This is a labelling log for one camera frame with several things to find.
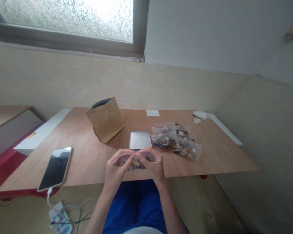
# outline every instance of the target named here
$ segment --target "window frame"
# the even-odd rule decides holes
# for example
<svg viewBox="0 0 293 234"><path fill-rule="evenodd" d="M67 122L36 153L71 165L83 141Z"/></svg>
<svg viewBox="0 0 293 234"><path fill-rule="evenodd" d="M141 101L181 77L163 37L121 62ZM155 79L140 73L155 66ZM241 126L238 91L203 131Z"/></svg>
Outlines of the window frame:
<svg viewBox="0 0 293 234"><path fill-rule="evenodd" d="M149 0L133 0L133 43L69 32L6 24L0 14L0 41L56 50L144 58Z"/></svg>

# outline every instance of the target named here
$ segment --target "wooden table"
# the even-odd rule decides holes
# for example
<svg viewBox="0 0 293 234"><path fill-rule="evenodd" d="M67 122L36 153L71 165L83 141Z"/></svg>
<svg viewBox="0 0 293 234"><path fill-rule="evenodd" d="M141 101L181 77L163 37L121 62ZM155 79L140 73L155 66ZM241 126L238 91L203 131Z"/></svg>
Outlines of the wooden table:
<svg viewBox="0 0 293 234"><path fill-rule="evenodd" d="M31 106L0 106L0 127L30 108Z"/></svg>
<svg viewBox="0 0 293 234"><path fill-rule="evenodd" d="M0 187L0 191L36 189L55 149L73 147L73 154L63 186L104 182L106 161L119 149L129 148L131 131L152 132L154 123L183 121L190 125L202 145L198 163L172 151L162 151L166 177L207 175L259 170L259 167L211 120L193 123L192 111L160 110L160 117L147 117L145 110L121 110L125 127L107 144L99 142L85 112L73 108L50 135L28 156ZM124 181L150 179L147 170L127 172Z"/></svg>

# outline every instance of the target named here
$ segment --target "kraft paper bag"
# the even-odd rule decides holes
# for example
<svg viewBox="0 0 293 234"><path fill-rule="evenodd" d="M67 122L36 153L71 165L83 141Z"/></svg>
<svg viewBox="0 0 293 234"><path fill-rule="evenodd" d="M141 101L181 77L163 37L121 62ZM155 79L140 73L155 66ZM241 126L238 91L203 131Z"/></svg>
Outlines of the kraft paper bag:
<svg viewBox="0 0 293 234"><path fill-rule="evenodd" d="M109 142L125 127L115 97L101 100L86 112L99 141Z"/></svg>

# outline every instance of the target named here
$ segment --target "wall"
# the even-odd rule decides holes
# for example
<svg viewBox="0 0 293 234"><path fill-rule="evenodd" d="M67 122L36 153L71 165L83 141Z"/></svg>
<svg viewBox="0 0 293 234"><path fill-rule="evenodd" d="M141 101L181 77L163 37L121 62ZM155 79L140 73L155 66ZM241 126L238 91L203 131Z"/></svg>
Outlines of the wall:
<svg viewBox="0 0 293 234"><path fill-rule="evenodd" d="M293 86L253 78L216 116L261 171L216 175L251 233L293 233Z"/></svg>
<svg viewBox="0 0 293 234"><path fill-rule="evenodd" d="M293 0L150 1L146 62L258 74L293 26Z"/></svg>
<svg viewBox="0 0 293 234"><path fill-rule="evenodd" d="M112 96L123 109L215 112L248 75L0 47L0 105L33 105L46 119Z"/></svg>
<svg viewBox="0 0 293 234"><path fill-rule="evenodd" d="M293 41L286 44L260 73L268 78L293 85Z"/></svg>

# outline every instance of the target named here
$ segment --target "person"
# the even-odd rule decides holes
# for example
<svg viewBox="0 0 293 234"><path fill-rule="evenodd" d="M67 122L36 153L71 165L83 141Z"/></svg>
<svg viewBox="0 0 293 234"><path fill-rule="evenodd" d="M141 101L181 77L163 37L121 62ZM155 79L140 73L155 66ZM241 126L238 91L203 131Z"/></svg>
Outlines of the person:
<svg viewBox="0 0 293 234"><path fill-rule="evenodd" d="M152 151L159 162L149 162L142 151ZM132 154L127 162L115 166L120 155ZM137 156L152 180L122 182L126 171ZM186 234L184 225L165 175L162 155L152 147L135 153L119 149L106 163L104 186L84 234Z"/></svg>

